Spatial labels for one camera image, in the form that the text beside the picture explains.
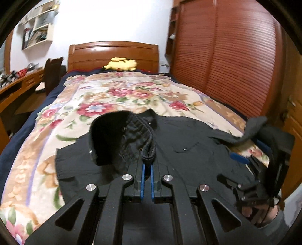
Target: white wall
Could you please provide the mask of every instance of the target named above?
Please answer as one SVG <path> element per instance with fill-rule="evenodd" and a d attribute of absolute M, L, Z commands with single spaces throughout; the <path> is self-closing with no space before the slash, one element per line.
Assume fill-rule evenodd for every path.
<path fill-rule="evenodd" d="M 166 63 L 165 47 L 172 0 L 60 2 L 59 13 L 54 21 L 54 41 L 51 44 L 41 43 L 22 51 L 23 26 L 16 26 L 11 45 L 11 70 L 21 70 L 30 62 L 44 66 L 48 58 L 61 56 L 64 57 L 63 65 L 67 65 L 68 49 L 71 44 L 94 41 L 157 44 L 159 60 Z"/>
<path fill-rule="evenodd" d="M 285 222 L 292 226 L 300 210 L 302 209 L 302 184 L 284 201 Z"/>

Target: wooden headboard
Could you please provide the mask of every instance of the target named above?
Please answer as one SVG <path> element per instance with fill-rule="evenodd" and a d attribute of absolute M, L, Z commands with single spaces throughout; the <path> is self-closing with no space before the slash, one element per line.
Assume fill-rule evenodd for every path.
<path fill-rule="evenodd" d="M 103 67 L 113 57 L 136 60 L 137 68 L 158 72 L 158 46 L 146 43 L 105 41 L 71 45 L 68 54 L 68 72 L 90 71 Z"/>

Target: person's hand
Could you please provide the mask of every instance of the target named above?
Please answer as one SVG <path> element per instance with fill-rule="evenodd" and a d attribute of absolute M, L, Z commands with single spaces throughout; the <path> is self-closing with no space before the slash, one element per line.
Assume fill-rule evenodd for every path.
<path fill-rule="evenodd" d="M 259 206 L 255 206 L 254 208 L 257 208 L 259 210 L 263 210 L 264 212 L 262 213 L 262 215 L 260 216 L 260 218 L 258 219 L 257 223 L 270 223 L 274 218 L 276 218 L 277 214 L 278 214 L 278 206 L 275 205 L 273 208 L 270 207 L 269 211 L 266 215 L 266 211 L 268 210 L 268 205 L 264 204 L 264 205 L 259 205 Z M 242 215 L 249 218 L 252 215 L 252 208 L 251 207 L 242 207 Z"/>

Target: floral blanket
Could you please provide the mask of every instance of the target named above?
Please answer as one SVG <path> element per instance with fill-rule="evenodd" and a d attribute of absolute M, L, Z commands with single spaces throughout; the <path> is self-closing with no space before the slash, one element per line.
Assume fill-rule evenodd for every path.
<path fill-rule="evenodd" d="M 107 72 L 67 78 L 65 89 L 37 117 L 13 163 L 0 206 L 0 218 L 20 244 L 64 205 L 55 170 L 56 149 L 75 142 L 91 122 L 107 112 L 152 108 L 162 116 L 186 116 L 241 136 L 245 121 L 196 89 L 162 74 Z M 268 158 L 251 142 L 232 149 Z"/>

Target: black chair backrest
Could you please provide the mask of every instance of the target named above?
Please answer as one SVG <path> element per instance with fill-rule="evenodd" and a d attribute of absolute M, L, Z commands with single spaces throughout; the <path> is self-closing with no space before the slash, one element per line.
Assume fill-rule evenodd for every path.
<path fill-rule="evenodd" d="M 48 95 L 60 82 L 62 61 L 63 57 L 59 59 L 48 59 L 46 61 L 43 77 L 46 95 Z"/>

